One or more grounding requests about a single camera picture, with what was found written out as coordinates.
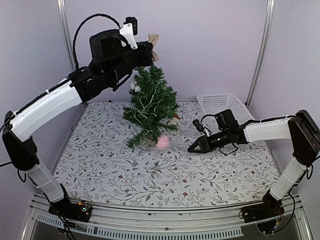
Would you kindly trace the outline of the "pink pompom ornament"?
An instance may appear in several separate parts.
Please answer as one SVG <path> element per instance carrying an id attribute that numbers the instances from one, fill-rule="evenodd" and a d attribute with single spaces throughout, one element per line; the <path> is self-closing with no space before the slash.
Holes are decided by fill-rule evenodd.
<path id="1" fill-rule="evenodd" d="M 155 147 L 159 150 L 167 149 L 170 145 L 170 139 L 167 135 L 160 136 Z"/>

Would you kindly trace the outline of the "white cotton ornament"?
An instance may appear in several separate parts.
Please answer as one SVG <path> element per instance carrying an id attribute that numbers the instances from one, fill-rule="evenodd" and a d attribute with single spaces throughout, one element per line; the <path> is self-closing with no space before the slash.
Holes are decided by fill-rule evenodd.
<path id="1" fill-rule="evenodd" d="M 132 91 L 134 92 L 139 92 L 141 90 L 140 86 L 137 84 L 136 81 L 132 81 L 130 84 L 129 84 L 129 87 Z"/>

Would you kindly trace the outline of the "white plastic basket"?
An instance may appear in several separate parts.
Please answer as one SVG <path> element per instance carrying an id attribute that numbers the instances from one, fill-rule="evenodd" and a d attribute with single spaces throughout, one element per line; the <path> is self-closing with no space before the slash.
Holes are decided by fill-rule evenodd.
<path id="1" fill-rule="evenodd" d="M 237 122 L 241 125 L 254 117 L 246 105 L 232 93 L 198 94 L 196 99 L 205 115 L 217 114 L 230 109 Z"/>

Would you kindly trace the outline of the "small green christmas tree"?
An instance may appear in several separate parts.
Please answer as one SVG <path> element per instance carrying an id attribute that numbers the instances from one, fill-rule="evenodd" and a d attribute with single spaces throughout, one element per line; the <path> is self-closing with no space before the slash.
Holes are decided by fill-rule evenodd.
<path id="1" fill-rule="evenodd" d="M 126 143 L 131 149 L 138 147 L 146 137 L 157 143 L 162 130 L 179 130 L 177 125 L 167 125 L 179 105 L 176 102 L 177 92 L 168 85 L 163 70 L 155 65 L 137 67 L 135 70 L 133 81 L 140 86 L 140 91 L 130 89 L 130 105 L 123 108 L 123 118 L 141 128 Z"/>

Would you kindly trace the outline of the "orange brown ornament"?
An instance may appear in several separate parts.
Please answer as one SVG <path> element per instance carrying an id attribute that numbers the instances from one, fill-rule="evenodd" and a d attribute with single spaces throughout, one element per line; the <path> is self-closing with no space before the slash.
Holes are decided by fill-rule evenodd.
<path id="1" fill-rule="evenodd" d="M 173 115 L 173 117 L 176 118 L 176 119 L 178 119 L 178 120 L 181 119 L 177 113 L 175 113 L 175 114 Z"/>

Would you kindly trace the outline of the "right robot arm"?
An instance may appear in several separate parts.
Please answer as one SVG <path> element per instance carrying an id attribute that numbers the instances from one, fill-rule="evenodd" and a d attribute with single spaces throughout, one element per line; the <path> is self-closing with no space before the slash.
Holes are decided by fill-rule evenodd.
<path id="1" fill-rule="evenodd" d="M 290 140 L 292 159 L 257 206 L 242 208 L 246 222 L 275 217 L 284 213 L 282 199 L 299 184 L 313 163 L 320 157 L 320 129 L 306 110 L 294 115 L 263 120 L 250 119 L 239 124 L 232 111 L 226 109 L 213 115 L 219 132 L 211 134 L 199 120 L 192 123 L 204 135 L 187 149 L 189 153 L 205 154 L 226 145 L 243 145 L 270 140 Z"/>

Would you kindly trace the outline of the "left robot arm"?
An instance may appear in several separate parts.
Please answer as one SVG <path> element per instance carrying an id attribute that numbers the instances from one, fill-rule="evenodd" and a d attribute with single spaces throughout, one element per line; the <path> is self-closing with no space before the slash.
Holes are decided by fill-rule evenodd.
<path id="1" fill-rule="evenodd" d="M 2 140 L 13 166 L 23 171 L 63 216 L 74 213 L 75 204 L 37 155 L 32 135 L 63 112 L 84 104 L 110 88 L 116 91 L 137 67 L 152 65 L 153 45 L 136 41 L 138 21 L 129 16 L 115 29 L 89 39 L 91 62 L 75 70 L 18 111 L 9 111 L 1 127 Z"/>

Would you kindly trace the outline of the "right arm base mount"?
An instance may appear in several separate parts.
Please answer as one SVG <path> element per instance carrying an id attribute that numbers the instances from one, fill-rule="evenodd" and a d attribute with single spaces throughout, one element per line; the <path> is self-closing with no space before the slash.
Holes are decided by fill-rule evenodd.
<path id="1" fill-rule="evenodd" d="M 256 222 L 257 229 L 264 235 L 274 234 L 285 213 L 282 204 L 271 207 L 260 203 L 241 208 L 238 217 L 245 223 Z"/>

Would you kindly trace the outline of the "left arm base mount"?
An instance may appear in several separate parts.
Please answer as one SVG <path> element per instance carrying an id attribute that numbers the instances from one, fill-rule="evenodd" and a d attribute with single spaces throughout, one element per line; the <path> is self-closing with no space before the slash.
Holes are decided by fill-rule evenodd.
<path id="1" fill-rule="evenodd" d="M 84 201 L 72 203 L 67 199 L 58 202 L 49 202 L 50 207 L 48 212 L 62 219 L 70 219 L 88 223 L 92 215 L 92 206 Z"/>

